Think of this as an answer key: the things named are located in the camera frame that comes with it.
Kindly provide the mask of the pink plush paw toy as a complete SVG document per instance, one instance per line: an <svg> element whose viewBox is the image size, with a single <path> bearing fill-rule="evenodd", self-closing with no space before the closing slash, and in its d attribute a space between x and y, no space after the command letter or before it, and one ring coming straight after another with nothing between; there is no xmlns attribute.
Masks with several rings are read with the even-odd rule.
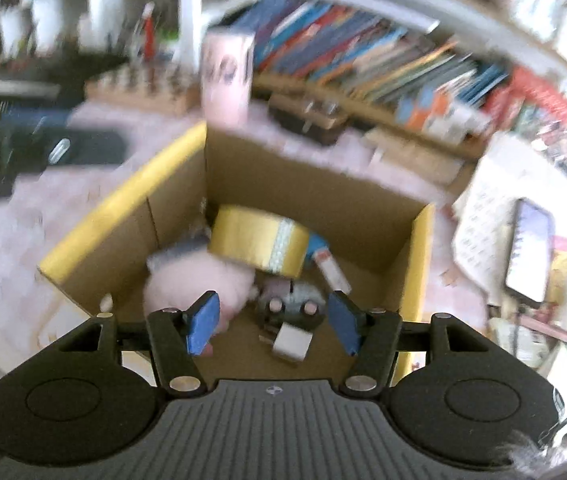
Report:
<svg viewBox="0 0 567 480"><path fill-rule="evenodd" d="M216 292L220 315L215 333L219 334L245 307L255 277L251 266L220 258L206 248L192 250L150 272L143 313L148 316L166 308L186 311L204 292Z"/></svg>

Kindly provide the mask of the red bottle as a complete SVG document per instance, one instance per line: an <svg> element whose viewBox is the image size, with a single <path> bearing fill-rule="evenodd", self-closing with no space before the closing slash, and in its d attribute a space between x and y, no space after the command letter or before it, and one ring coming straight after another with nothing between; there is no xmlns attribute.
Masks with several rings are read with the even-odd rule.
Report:
<svg viewBox="0 0 567 480"><path fill-rule="evenodd" d="M154 3L148 2L142 12L143 24L143 59L151 62L155 55L155 32L154 32Z"/></svg>

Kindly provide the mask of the red dictionary book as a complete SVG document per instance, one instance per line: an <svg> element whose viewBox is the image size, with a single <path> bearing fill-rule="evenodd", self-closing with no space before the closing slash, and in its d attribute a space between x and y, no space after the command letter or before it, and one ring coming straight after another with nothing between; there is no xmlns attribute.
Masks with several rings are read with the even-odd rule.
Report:
<svg viewBox="0 0 567 480"><path fill-rule="evenodd" d="M567 130L567 98L553 84L527 68L516 65L511 70L510 87L553 116Z"/></svg>

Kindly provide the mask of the row of leaning books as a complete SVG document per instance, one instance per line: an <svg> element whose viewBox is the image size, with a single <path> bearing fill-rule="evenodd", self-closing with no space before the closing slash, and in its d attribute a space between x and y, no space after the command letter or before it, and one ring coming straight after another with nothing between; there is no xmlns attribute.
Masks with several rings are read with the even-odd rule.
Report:
<svg viewBox="0 0 567 480"><path fill-rule="evenodd" d="M403 11L339 0L257 0L230 18L255 36L254 70L341 92L351 99L396 106L443 94L482 105L511 68L436 38Z"/></svg>

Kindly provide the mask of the yellow cardboard box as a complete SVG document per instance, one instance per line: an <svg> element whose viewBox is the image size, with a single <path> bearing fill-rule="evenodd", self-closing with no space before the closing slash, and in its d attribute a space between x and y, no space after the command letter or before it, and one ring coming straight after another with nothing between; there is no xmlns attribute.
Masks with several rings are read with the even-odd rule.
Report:
<svg viewBox="0 0 567 480"><path fill-rule="evenodd" d="M418 322L434 214L387 185L196 125L93 209L39 269L88 312L112 295L120 316L139 318L146 258L211 218L214 246L256 269L277 262L316 276L305 252L312 235L321 237L358 306Z"/></svg>

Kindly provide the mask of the white sheet music paper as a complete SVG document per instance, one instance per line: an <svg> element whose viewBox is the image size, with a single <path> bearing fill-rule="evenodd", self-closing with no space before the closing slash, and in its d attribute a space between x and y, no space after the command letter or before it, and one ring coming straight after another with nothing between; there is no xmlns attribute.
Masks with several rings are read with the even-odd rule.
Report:
<svg viewBox="0 0 567 480"><path fill-rule="evenodd" d="M526 165L536 169L540 162L527 144L498 133L454 204L454 262L485 292L489 304L501 304L503 294L507 256L501 228L512 222L515 201L531 196L533 181Z"/></svg>

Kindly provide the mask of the blue cloth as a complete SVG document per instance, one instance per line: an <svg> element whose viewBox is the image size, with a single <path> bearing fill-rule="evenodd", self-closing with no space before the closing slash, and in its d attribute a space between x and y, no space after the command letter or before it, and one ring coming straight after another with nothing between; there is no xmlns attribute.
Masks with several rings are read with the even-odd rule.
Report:
<svg viewBox="0 0 567 480"><path fill-rule="evenodd" d="M316 233L309 234L308 244L305 254L305 262L311 263L313 261L316 252L320 252L320 250L328 249L328 248L329 248L328 242L324 240L321 236L319 236Z"/></svg>

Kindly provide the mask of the pink checked tablecloth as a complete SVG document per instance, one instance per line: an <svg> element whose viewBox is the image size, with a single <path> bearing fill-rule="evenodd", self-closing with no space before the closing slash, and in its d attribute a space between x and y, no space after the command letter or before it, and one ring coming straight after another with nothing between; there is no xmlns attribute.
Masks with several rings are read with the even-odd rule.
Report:
<svg viewBox="0 0 567 480"><path fill-rule="evenodd" d="M0 200L0 330L16 350L33 353L46 344L50 335L44 326L63 304L44 284L38 263L108 194L200 119L197 112L170 117L86 103L70 116L70 125L120 131L129 142L126 162L120 167L49 169L40 176L21 177L11 199ZM485 296L456 268L451 251L456 229L451 205L470 183L474 170L444 188L402 167L374 160L375 150L353 129L329 148L294 136L277 126L262 104L252 105L248 123L238 132L299 162L370 180L436 204L425 313L451 312L481 332L487 329Z"/></svg>

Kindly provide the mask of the wooden chess board box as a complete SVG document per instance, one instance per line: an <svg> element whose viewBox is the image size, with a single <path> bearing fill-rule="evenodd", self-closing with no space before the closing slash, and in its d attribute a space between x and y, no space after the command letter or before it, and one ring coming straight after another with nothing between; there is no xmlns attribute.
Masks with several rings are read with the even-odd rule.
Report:
<svg viewBox="0 0 567 480"><path fill-rule="evenodd" d="M87 101L182 116L200 105L200 88L174 64L126 64L85 83Z"/></svg>

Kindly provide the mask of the brown vintage radio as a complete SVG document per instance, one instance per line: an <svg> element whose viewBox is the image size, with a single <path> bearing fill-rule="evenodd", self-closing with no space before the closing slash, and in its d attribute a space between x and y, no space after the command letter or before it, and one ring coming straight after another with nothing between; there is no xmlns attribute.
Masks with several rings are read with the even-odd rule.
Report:
<svg viewBox="0 0 567 480"><path fill-rule="evenodd" d="M283 129L323 146L337 143L349 125L349 115L337 103L307 94L273 93L268 115Z"/></svg>

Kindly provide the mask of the wooden board pieces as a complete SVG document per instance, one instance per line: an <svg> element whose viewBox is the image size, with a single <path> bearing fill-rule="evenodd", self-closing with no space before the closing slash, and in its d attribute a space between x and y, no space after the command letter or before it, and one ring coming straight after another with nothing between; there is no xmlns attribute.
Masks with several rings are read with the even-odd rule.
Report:
<svg viewBox="0 0 567 480"><path fill-rule="evenodd" d="M363 140L375 150L374 160L402 167L435 185L449 188L474 170L472 162L454 157L390 131L373 128Z"/></svg>

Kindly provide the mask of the purple grey toy car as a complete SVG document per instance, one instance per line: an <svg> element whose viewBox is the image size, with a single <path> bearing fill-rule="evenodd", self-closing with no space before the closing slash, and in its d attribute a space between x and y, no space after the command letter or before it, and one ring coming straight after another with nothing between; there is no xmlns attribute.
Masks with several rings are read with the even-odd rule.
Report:
<svg viewBox="0 0 567 480"><path fill-rule="evenodd" d="M306 359L315 330L326 318L327 303L315 285L289 278L266 278L251 290L255 321L272 353L300 363Z"/></svg>

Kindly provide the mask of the orange white box lower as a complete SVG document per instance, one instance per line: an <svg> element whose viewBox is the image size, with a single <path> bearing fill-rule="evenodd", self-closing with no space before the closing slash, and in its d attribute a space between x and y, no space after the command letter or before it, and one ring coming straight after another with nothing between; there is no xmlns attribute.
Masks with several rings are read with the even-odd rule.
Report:
<svg viewBox="0 0 567 480"><path fill-rule="evenodd" d="M430 88L422 89L417 96L400 98L394 120L407 129L455 145L467 136L483 136L492 128L489 115L454 99L448 92Z"/></svg>

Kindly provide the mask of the black smartphone on table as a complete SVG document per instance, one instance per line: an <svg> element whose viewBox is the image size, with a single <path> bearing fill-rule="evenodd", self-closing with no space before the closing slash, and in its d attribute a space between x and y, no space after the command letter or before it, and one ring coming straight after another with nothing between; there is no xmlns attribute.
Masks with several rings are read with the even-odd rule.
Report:
<svg viewBox="0 0 567 480"><path fill-rule="evenodd" d="M504 285L511 296L533 309L546 298L554 235L550 212L527 198L515 201Z"/></svg>

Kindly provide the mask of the pink cylindrical cup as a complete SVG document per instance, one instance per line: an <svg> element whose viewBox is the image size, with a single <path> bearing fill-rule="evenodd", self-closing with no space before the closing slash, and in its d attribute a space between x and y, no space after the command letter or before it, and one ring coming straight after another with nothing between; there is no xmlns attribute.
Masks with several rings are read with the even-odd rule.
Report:
<svg viewBox="0 0 567 480"><path fill-rule="evenodd" d="M228 128L248 120L255 34L241 28L213 27L201 52L201 107L206 122Z"/></svg>

